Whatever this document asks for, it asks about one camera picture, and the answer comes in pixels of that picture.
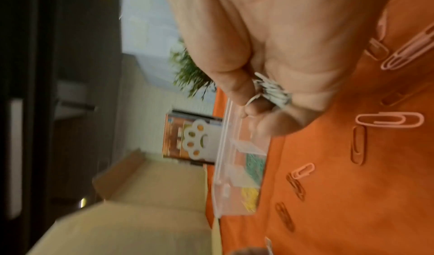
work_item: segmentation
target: brown cardboard box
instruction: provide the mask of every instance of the brown cardboard box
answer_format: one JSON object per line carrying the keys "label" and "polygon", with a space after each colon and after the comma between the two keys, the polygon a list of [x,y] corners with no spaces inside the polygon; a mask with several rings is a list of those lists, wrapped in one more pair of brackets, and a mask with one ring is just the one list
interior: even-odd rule
{"label": "brown cardboard box", "polygon": [[94,179],[103,202],[57,220],[28,254],[211,254],[205,179],[201,167],[135,151]]}

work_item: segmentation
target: yellow light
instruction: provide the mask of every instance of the yellow light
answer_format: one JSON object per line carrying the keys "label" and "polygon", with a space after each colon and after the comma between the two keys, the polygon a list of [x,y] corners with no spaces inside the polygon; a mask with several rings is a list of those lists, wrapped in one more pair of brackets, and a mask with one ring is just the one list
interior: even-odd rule
{"label": "yellow light", "polygon": [[86,203],[87,203],[86,198],[82,198],[81,201],[80,201],[80,208],[85,207],[85,206],[86,206]]}

